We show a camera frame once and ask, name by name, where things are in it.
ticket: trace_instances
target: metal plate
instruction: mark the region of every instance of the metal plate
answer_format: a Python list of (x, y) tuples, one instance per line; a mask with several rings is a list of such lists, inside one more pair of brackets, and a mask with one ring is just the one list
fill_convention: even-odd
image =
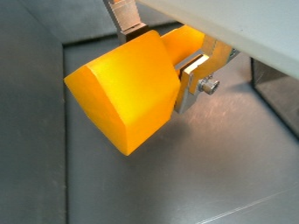
[(299, 1), (138, 0), (299, 79)]
[(66, 223), (62, 44), (0, 2), (0, 221)]

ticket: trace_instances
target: gray wall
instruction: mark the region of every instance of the gray wall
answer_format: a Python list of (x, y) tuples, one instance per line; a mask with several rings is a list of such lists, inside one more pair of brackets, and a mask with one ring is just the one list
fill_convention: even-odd
[(0, 223), (66, 223), (62, 43), (0, 1)]
[[(21, 0), (63, 44), (107, 36), (117, 32), (103, 0)], [(142, 4), (141, 17), (149, 25), (173, 20)]]

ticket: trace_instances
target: orange block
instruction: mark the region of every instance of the orange block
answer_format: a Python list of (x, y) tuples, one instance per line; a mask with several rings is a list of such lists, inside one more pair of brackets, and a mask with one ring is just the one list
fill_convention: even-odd
[(177, 65), (202, 48), (205, 33), (185, 25), (166, 33), (162, 39), (169, 57)]
[(157, 31), (93, 60), (65, 81), (89, 118), (130, 155), (170, 120), (181, 88)]

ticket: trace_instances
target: white panel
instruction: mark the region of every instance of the white panel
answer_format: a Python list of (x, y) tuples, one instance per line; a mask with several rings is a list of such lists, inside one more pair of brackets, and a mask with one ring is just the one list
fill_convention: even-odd
[(139, 0), (299, 79), (298, 0)]

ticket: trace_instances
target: metal bracket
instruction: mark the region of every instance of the metal bracket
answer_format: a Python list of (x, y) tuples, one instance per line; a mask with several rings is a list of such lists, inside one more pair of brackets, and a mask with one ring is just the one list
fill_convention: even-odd
[(103, 0), (117, 26), (121, 44), (150, 31), (139, 17), (135, 0)]
[(201, 92), (213, 95), (221, 85), (213, 79), (213, 73), (237, 57), (239, 51), (206, 35), (199, 55), (191, 55), (175, 68), (181, 68), (182, 88), (179, 91), (175, 111), (182, 114), (197, 102)]

